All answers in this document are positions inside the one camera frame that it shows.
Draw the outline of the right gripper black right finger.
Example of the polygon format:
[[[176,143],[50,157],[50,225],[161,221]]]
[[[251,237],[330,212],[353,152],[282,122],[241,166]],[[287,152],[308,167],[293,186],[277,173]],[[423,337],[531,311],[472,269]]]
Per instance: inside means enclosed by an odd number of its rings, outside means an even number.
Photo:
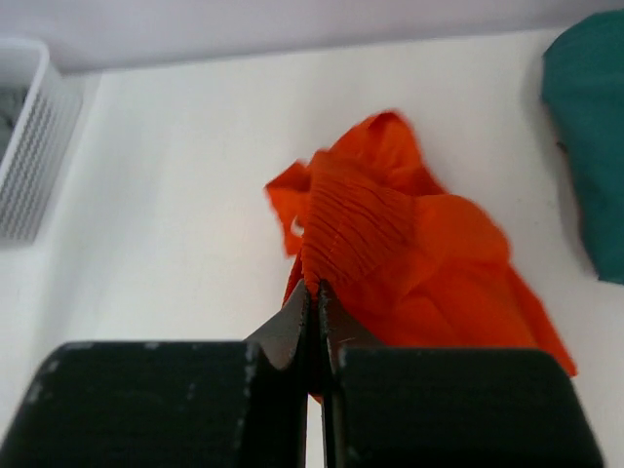
[[[574,387],[530,348],[382,344],[328,283],[317,317],[329,467],[601,467]]]

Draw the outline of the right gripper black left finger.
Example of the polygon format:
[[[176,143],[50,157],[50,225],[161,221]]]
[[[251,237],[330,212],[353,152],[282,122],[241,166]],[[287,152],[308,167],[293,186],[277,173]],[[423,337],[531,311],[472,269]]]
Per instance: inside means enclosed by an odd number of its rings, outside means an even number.
[[[310,296],[240,341],[74,341],[34,373],[5,467],[301,467]]]

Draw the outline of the orange shorts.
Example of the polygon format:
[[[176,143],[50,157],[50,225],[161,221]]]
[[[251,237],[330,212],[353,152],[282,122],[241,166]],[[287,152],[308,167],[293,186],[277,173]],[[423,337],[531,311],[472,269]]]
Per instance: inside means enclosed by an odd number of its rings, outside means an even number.
[[[577,375],[504,231],[435,179],[402,114],[368,117],[265,192],[293,260],[288,293],[328,283],[386,345],[535,348]]]

